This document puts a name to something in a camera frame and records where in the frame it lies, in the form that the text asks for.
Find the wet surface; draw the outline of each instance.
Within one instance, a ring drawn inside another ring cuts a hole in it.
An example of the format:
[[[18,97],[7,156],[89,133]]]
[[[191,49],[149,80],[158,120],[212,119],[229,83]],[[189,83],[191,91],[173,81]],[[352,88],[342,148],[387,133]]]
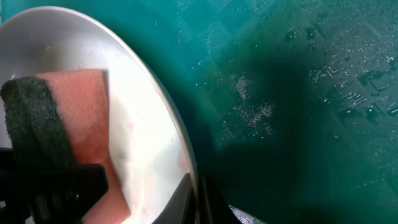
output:
[[[5,18],[55,4],[2,1]],[[56,5],[148,63],[232,206],[268,223],[398,222],[395,1]]]

